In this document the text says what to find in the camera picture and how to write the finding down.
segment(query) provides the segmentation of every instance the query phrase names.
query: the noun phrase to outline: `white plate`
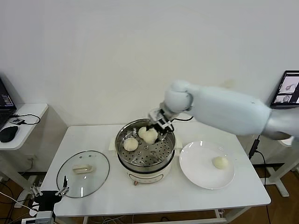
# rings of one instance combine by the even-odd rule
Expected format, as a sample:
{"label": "white plate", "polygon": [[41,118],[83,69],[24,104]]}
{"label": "white plate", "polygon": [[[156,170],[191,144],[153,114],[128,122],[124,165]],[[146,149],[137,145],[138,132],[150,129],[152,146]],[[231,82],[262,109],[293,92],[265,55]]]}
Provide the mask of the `white plate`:
{"label": "white plate", "polygon": [[[212,159],[226,157],[229,165],[217,169]],[[208,141],[191,142],[186,145],[179,156],[179,164],[186,177],[196,185],[206,189],[220,189],[229,185],[235,176],[233,161],[221,146]]]}

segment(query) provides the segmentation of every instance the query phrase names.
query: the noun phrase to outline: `white table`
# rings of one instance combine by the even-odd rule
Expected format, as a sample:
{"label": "white table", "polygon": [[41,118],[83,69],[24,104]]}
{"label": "white table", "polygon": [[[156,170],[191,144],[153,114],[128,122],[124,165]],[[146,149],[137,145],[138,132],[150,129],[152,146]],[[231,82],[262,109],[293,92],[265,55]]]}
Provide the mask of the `white table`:
{"label": "white table", "polygon": [[96,150],[106,155],[110,173],[103,186],[84,198],[64,197],[55,205],[57,217],[106,216],[161,212],[182,212],[234,208],[224,218],[180,223],[228,223],[252,206],[271,202],[235,135],[198,122],[176,123],[175,133],[183,146],[192,141],[210,140],[221,144],[235,162],[235,178],[219,190],[207,190],[190,182],[175,156],[170,173],[160,182],[133,185],[114,152],[110,141],[123,125],[69,127],[52,161],[41,190],[57,189],[56,176],[62,164],[74,154]]}
{"label": "white table", "polygon": [[[48,105],[45,103],[20,104],[17,105],[16,107],[17,107],[17,111],[15,113],[19,115],[34,114],[39,118],[41,118],[43,114],[46,112],[46,110],[48,109]],[[26,116],[21,118],[24,119],[27,123],[35,123],[38,121],[38,118],[33,116]],[[2,129],[9,126],[15,126],[14,124],[11,124],[9,121],[3,126]],[[19,149],[24,144],[24,142],[26,141],[30,133],[33,131],[35,125],[20,125],[18,127],[19,129],[15,135],[15,138],[12,141],[5,142],[5,143],[0,142],[0,151],[12,151],[12,150]],[[32,186],[32,183],[34,182],[36,176],[31,176],[28,180],[26,180],[1,154],[0,154],[0,171],[4,175],[12,179],[14,182],[19,184],[24,189],[24,191],[19,195],[18,198],[19,201],[24,200],[28,192],[30,192],[30,187]]]}

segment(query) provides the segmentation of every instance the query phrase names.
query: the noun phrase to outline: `steamed bun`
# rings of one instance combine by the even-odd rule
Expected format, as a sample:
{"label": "steamed bun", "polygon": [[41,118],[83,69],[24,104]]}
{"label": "steamed bun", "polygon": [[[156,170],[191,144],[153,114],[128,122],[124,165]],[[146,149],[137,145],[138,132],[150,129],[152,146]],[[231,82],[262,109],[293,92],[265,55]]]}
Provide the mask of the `steamed bun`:
{"label": "steamed bun", "polygon": [[134,138],[128,138],[124,141],[123,147],[127,151],[134,151],[138,148],[138,141]]}
{"label": "steamed bun", "polygon": [[138,131],[138,135],[145,141],[145,143],[152,145],[158,137],[158,132],[154,128],[147,131],[146,127],[141,127]]}
{"label": "steamed bun", "polygon": [[142,138],[142,139],[143,139],[145,133],[146,133],[146,127],[141,127],[141,128],[139,129],[139,131],[138,131],[138,135],[139,135],[139,137]]}
{"label": "steamed bun", "polygon": [[217,156],[212,159],[213,165],[218,169],[225,169],[228,167],[228,160],[225,157]]}

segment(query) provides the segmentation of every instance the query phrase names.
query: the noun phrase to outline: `wooden floor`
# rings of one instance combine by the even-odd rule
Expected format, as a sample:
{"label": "wooden floor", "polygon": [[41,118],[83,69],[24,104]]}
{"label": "wooden floor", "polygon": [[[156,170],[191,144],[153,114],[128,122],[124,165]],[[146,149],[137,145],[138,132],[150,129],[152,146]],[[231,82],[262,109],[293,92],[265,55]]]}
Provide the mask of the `wooden floor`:
{"label": "wooden floor", "polygon": [[[264,169],[257,168],[257,173],[260,177],[264,176]],[[277,188],[273,185],[267,186],[267,190],[271,197],[271,204],[268,205],[269,214],[272,224],[299,224],[299,177],[296,173],[289,172],[283,178],[282,182],[285,184],[290,196],[283,198]],[[8,181],[6,183],[13,191],[14,197],[16,198],[21,192],[21,188],[15,184],[13,181]],[[9,190],[0,184],[0,191],[11,195]],[[1,202],[10,202],[8,198],[0,195]],[[0,218],[6,217],[10,209],[10,204],[0,203]],[[12,219],[16,219],[21,215],[24,217],[30,217],[28,210],[26,208],[14,209],[12,213]],[[164,213],[164,214],[150,214],[150,215],[134,215],[134,223],[142,222],[157,222],[176,221],[176,220],[190,220],[190,219],[200,219],[200,218],[213,218],[213,211],[204,212],[180,212],[180,213]],[[73,218],[78,224],[83,221],[82,217]],[[89,219],[89,224],[101,222],[102,217],[91,217]],[[124,216],[121,218],[123,223],[132,223],[132,215]],[[231,222],[231,224],[268,224],[266,207],[255,207],[251,208],[249,211],[245,212],[243,215],[238,217],[236,220]]]}

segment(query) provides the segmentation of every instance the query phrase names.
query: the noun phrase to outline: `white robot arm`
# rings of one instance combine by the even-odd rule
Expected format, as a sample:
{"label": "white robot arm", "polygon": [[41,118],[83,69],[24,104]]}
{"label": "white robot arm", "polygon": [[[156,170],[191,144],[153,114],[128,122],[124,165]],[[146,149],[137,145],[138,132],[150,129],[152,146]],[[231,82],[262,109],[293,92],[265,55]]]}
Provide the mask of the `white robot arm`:
{"label": "white robot arm", "polygon": [[152,125],[171,128],[181,112],[235,135],[261,134],[274,140],[299,137],[299,108],[273,110],[260,100],[217,87],[175,81],[160,108],[149,113]]}

